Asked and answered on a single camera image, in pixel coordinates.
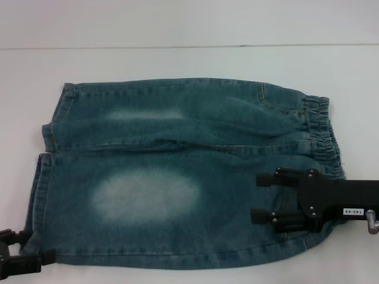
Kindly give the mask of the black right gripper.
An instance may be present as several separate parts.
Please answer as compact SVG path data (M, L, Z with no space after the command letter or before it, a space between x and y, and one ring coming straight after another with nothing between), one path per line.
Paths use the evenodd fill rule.
M316 170L276 168L273 174L258 173L256 185L297 188L300 212L269 212L251 209L253 224L269 224L276 233L318 233L328 221L363 220L370 234L378 233L378 181L332 179Z

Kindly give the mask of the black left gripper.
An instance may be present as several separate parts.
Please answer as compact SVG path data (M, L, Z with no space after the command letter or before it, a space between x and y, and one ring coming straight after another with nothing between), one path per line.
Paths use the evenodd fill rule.
M39 273L41 268L56 262L56 250L33 256L11 256L9 246L13 244L24 245L28 241L28 232L13 231L11 229L0 232L1 239L1 277L9 274Z

